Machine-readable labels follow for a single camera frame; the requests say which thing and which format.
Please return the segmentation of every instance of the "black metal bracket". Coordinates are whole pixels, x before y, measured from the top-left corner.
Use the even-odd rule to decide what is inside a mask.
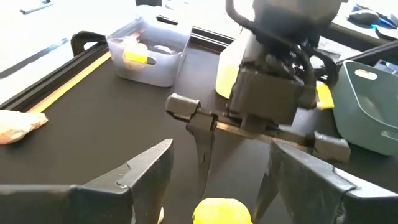
[[[187,130],[195,138],[200,172],[198,178],[200,198],[205,192],[210,172],[216,128],[265,142],[283,139],[295,146],[296,149],[301,149],[325,160],[334,159],[348,162],[351,154],[348,143],[344,139],[329,137],[317,132],[305,136],[286,129],[266,129],[263,133],[249,133],[240,128],[239,121],[230,119],[225,113],[207,111],[201,107],[199,100],[179,96],[176,93],[167,98],[165,110],[173,118],[186,122]]]
[[[198,156],[198,196],[201,200],[206,192],[210,173],[211,156],[215,139],[217,115],[201,111],[198,100],[173,94],[166,102],[166,112],[187,122],[187,131],[195,138]]]
[[[173,167],[172,142],[85,185],[0,185],[0,223],[156,224]]]
[[[293,223],[396,223],[398,195],[327,162],[273,141],[252,219],[257,223],[280,193]]]
[[[106,43],[106,37],[94,32],[80,31],[70,39],[73,56],[77,56],[85,51],[85,44],[92,42]]]

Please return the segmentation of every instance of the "white floor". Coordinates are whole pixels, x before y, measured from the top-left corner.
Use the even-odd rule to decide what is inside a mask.
[[[5,7],[0,8],[0,71],[63,38],[70,39],[78,31],[110,34],[131,21],[135,12],[135,0],[53,0],[53,6],[32,14],[22,15],[19,12],[19,9],[39,1],[8,1]],[[252,0],[235,0],[239,12],[246,16],[250,15],[251,8],[248,1]],[[183,12],[183,18],[195,26],[235,37],[240,28],[226,15],[224,2],[225,0],[192,1],[189,6],[175,6],[175,10]],[[342,45],[325,39],[322,39],[320,46],[332,52],[346,52]],[[7,78],[0,79],[0,104],[72,57],[70,44],[66,43]]]

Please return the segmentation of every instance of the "yellow sponge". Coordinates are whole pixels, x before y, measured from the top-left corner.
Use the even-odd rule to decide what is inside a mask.
[[[123,63],[128,69],[141,70],[148,62],[148,47],[142,43],[131,43],[123,52]]]

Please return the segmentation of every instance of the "yellow tape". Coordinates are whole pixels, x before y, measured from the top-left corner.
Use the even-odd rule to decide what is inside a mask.
[[[31,113],[41,113],[45,109],[47,109],[51,104],[53,104],[57,99],[59,99],[62,95],[64,95],[68,90],[74,87],[77,83],[82,81],[85,77],[87,77],[91,72],[93,72],[96,68],[98,68],[101,64],[103,64],[107,59],[111,57],[110,52],[106,52],[99,59],[93,62],[91,65],[87,66],[83,69],[79,74],[75,75],[65,84],[63,84],[60,88],[49,94],[42,101],[33,106],[28,112]]]

